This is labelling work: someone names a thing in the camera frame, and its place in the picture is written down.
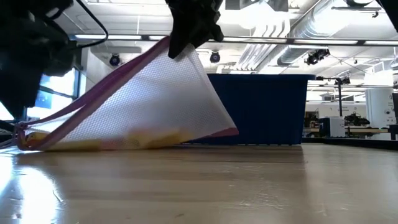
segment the white wall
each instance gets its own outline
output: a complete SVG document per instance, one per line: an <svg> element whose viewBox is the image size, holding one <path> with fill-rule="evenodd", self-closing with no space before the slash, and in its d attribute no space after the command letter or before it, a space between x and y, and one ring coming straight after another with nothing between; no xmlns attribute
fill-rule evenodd
<svg viewBox="0 0 398 224"><path fill-rule="evenodd" d="M96 83L113 71L113 68L101 61L90 49L82 50L81 65L84 68L80 81L81 94L92 88Z"/></svg>
<svg viewBox="0 0 398 224"><path fill-rule="evenodd" d="M336 103L307 103L305 105L305 111L318 111L319 118L340 115L338 102L336 102ZM361 115L362 118L366 118L366 104L365 103L343 103L343 116L350 115L354 112L357 113L358 115Z"/></svg>

